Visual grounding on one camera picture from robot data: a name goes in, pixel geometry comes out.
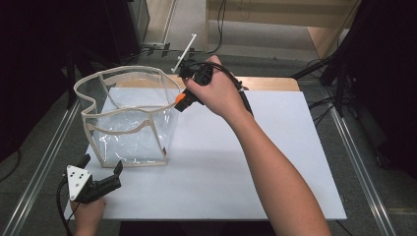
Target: metal bar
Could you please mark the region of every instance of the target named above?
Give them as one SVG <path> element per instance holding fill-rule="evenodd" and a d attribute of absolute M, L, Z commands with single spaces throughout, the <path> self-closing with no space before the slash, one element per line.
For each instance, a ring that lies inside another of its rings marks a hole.
<path fill-rule="evenodd" d="M 329 88 L 324 88 L 324 93 L 326 97 L 331 96 Z M 358 148 L 353 142 L 347 124 L 345 123 L 345 119 L 340 118 L 334 108 L 331 110 L 331 115 L 346 147 L 347 153 L 356 172 L 356 176 L 358 177 L 359 183 L 361 184 L 362 190 L 364 191 L 365 197 L 371 208 L 371 212 L 377 221 L 378 227 L 380 228 L 381 235 L 396 235 L 384 203 L 374 186 L 365 164 L 362 161 Z"/>
<path fill-rule="evenodd" d="M 42 160 L 37 166 L 26 190 L 22 194 L 15 208 L 15 211 L 3 232 L 3 235 L 19 235 L 20 231 L 28 217 L 31 207 L 36 200 L 37 194 L 42 187 L 42 184 L 49 173 L 55 156 L 62 145 L 62 142 L 67 135 L 70 125 L 72 124 L 75 115 L 80 107 L 80 102 L 77 100 L 74 106 L 67 110 L 59 124 Z"/>

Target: wire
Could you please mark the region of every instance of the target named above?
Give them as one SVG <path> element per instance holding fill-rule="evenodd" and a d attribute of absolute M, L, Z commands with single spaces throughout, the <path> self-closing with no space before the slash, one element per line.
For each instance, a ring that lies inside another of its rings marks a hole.
<path fill-rule="evenodd" d="M 221 9 L 223 9 L 223 14 L 222 14 L 222 17 L 221 17 L 221 24 L 220 24 Z M 215 48 L 215 50 L 208 52 L 208 54 L 212 54 L 212 53 L 216 52 L 223 45 L 223 24 L 224 24 L 224 13 L 225 12 L 226 12 L 226 0 L 223 0 L 221 2 L 220 8 L 218 9 L 218 13 L 217 13 L 217 29 L 218 29 L 218 35 L 219 35 L 218 44 L 217 44 L 217 47 Z"/>
<path fill-rule="evenodd" d="M 312 62 L 315 62 L 315 61 L 320 61 L 320 62 L 322 62 L 323 60 L 322 60 L 322 59 L 314 59 L 314 60 L 311 60 L 311 61 L 309 61 L 309 62 L 307 63 L 306 68 L 308 68 L 308 67 L 310 66 L 310 64 L 311 64 Z M 312 73 L 310 73 L 309 75 L 310 75 L 310 76 L 312 76 L 312 77 L 314 77 L 314 78 L 316 78 L 316 79 L 319 79 L 319 78 L 320 78 L 320 77 L 317 77 L 317 76 L 313 75 Z"/>
<path fill-rule="evenodd" d="M 246 97 L 246 94 L 244 92 L 244 88 L 242 86 L 242 82 L 238 81 L 231 72 L 229 72 L 229 70 L 227 70 L 225 67 L 223 67 L 220 64 L 214 63 L 214 62 L 210 62 L 210 61 L 205 61 L 205 62 L 194 62 L 191 63 L 190 65 L 188 65 L 189 68 L 193 67 L 193 66 L 201 66 L 201 65 L 209 65 L 214 67 L 215 69 L 223 72 L 233 83 L 233 85 L 236 87 L 236 89 L 239 91 L 240 97 L 242 98 L 243 104 L 245 105 L 245 108 L 252 114 L 254 115 L 254 113 L 252 112 L 252 108 L 251 105 L 249 104 L 249 100 Z"/>
<path fill-rule="evenodd" d="M 209 52 L 206 51 L 193 51 L 192 53 L 198 54 L 212 54 L 215 53 L 216 51 L 218 51 L 221 46 L 223 45 L 223 24 L 224 24 L 224 15 L 225 15 L 225 11 L 226 11 L 226 0 L 223 0 L 221 2 L 220 8 L 218 9 L 218 13 L 217 13 L 217 29 L 218 29 L 218 34 L 219 34 L 219 40 L 218 40 L 218 44 L 217 47 Z M 140 53 L 136 54 L 136 55 L 132 55 L 130 57 L 127 57 L 126 59 L 128 60 L 126 63 L 124 63 L 124 66 L 127 66 L 129 63 L 132 62 L 132 60 L 134 60 L 136 57 L 142 56 L 144 54 L 149 53 L 149 55 L 151 55 L 153 52 L 182 52 L 183 50 L 175 50 L 175 49 L 156 49 L 156 48 L 152 48 L 152 47 L 148 47 L 145 50 L 141 51 Z"/>
<path fill-rule="evenodd" d="M 240 10 L 240 15 L 242 15 L 242 17 L 243 17 L 243 19 L 244 20 L 248 20 L 250 17 L 251 17 L 251 3 L 252 3 L 252 0 L 249 0 L 249 4 L 248 4 L 248 9 L 249 9 L 249 11 L 248 11 L 248 16 L 247 17 L 245 17 L 245 14 L 243 13 L 243 7 L 242 7 L 242 5 L 243 5 L 243 0 L 240 0 L 240 5 L 239 5 L 239 10 Z"/>
<path fill-rule="evenodd" d="M 313 121 L 319 120 L 315 127 L 317 128 L 320 124 L 320 122 L 322 122 L 323 118 L 325 118 L 325 116 L 328 114 L 329 111 L 331 111 L 331 109 L 334 107 L 334 105 L 331 105 L 322 115 L 318 116 L 317 118 L 315 118 Z"/>
<path fill-rule="evenodd" d="M 65 231 L 67 232 L 67 236 L 72 236 L 73 233 L 71 232 L 71 229 L 68 226 L 67 220 L 65 219 L 65 216 L 64 216 L 64 210 L 62 209 L 62 205 L 61 205 L 61 190 L 62 190 L 62 187 L 64 187 L 66 184 L 67 184 L 67 176 L 64 174 L 64 177 L 59 183 L 58 189 L 56 190 L 55 200 L 56 200 L 56 205 L 58 207 L 59 217 L 61 218 L 61 222 L 64 224 Z"/>
<path fill-rule="evenodd" d="M 344 231 L 346 231 L 347 234 L 349 234 L 350 236 L 353 236 L 353 234 L 349 232 L 349 230 L 347 230 L 347 228 L 344 227 L 344 225 L 340 221 L 337 220 L 336 223 L 338 223 L 338 225 L 340 225 L 340 227 L 344 229 Z"/>
<path fill-rule="evenodd" d="M 13 166 L 12 170 L 9 173 L 7 173 L 5 176 L 0 178 L 0 182 L 9 178 L 9 176 L 11 176 L 13 172 L 15 172 L 15 170 L 18 168 L 19 164 L 21 163 L 21 159 L 22 159 L 22 153 L 21 153 L 21 150 L 18 148 L 18 159 L 16 160 L 15 166 Z"/>
<path fill-rule="evenodd" d="M 309 110 L 315 108 L 316 106 L 322 105 L 322 104 L 328 104 L 329 102 L 334 102 L 335 99 L 336 99 L 335 96 L 330 96 L 330 97 L 326 97 L 323 100 L 316 101 L 316 102 L 309 105 Z"/>
<path fill-rule="evenodd" d="M 80 206 L 80 203 L 77 203 L 76 208 L 73 210 L 73 212 L 71 213 L 70 217 L 68 217 L 68 219 L 67 219 L 67 226 L 70 223 L 71 217 L 73 217 L 73 215 L 75 214 L 75 212 L 77 211 L 77 209 L 78 209 L 79 206 Z"/>

